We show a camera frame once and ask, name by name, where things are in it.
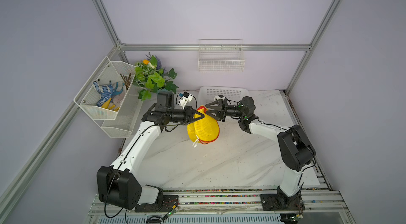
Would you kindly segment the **yellow mesh laundry bag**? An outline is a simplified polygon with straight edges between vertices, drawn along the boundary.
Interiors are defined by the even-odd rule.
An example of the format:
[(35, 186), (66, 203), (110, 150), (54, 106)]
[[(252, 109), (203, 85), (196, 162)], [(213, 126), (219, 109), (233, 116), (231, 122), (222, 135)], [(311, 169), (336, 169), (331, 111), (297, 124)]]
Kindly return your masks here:
[(193, 148), (198, 144), (206, 145), (216, 141), (220, 135), (218, 121), (206, 114), (205, 118), (187, 125), (187, 134), (193, 142)]

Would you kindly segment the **teal garden rake yellow handle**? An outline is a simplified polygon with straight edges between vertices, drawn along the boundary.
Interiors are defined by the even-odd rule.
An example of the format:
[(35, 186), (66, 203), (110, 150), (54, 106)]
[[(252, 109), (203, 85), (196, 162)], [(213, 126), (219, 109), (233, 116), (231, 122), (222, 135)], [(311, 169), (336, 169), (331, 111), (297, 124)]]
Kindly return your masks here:
[[(123, 83), (123, 82), (117, 82), (116, 83), (116, 86), (114, 87), (114, 94), (113, 94), (113, 97), (115, 96), (115, 95), (119, 95), (120, 93), (122, 93), (122, 92), (125, 92), (126, 93), (126, 86), (125, 86), (125, 84)], [(113, 105), (113, 103), (112, 103), (112, 99), (113, 99), (113, 97), (112, 98), (110, 98), (105, 104), (103, 104), (102, 106), (101, 106), (101, 108), (104, 108), (104, 109), (108, 109), (108, 110), (110, 110), (110, 111), (113, 111), (113, 109), (114, 109), (114, 105)]]

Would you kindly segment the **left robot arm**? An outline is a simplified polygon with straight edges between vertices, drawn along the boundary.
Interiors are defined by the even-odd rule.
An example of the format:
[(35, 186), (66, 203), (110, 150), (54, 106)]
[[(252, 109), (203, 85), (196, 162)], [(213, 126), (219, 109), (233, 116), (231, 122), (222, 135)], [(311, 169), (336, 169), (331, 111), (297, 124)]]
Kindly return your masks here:
[(162, 208), (163, 192), (155, 186), (141, 185), (137, 173), (152, 143), (169, 127), (188, 125), (205, 118), (205, 108), (174, 106), (174, 94), (160, 92), (156, 102), (144, 113), (138, 130), (122, 154), (97, 174), (99, 200), (106, 205), (133, 210), (147, 205)]

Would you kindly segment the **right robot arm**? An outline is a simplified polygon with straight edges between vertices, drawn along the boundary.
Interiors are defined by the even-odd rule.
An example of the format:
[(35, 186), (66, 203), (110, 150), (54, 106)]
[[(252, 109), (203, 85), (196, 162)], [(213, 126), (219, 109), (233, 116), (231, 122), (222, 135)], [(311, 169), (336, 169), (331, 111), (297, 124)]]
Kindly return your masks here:
[(226, 117), (236, 118), (242, 131), (260, 135), (278, 143), (285, 170), (278, 194), (292, 198), (301, 189), (303, 173), (311, 168), (316, 151), (307, 134), (299, 125), (283, 128), (263, 122), (255, 114), (255, 103), (252, 97), (245, 96), (236, 105), (221, 98), (205, 105), (206, 114), (217, 121), (225, 121)]

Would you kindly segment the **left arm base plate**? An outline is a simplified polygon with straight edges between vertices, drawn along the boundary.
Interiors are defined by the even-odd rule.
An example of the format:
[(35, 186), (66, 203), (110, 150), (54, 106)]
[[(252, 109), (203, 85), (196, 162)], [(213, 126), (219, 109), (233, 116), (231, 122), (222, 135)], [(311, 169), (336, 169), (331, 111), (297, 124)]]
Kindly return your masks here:
[(179, 204), (178, 195), (159, 195), (153, 204), (141, 204), (134, 208), (134, 212), (169, 212)]

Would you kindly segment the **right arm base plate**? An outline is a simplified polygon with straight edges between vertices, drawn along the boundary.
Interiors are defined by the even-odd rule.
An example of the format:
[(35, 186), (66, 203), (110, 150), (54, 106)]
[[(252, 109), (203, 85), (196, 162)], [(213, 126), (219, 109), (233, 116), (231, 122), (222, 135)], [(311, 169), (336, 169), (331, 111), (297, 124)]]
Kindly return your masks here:
[(302, 197), (299, 193), (292, 197), (284, 194), (261, 194), (262, 208), (264, 211), (304, 211)]

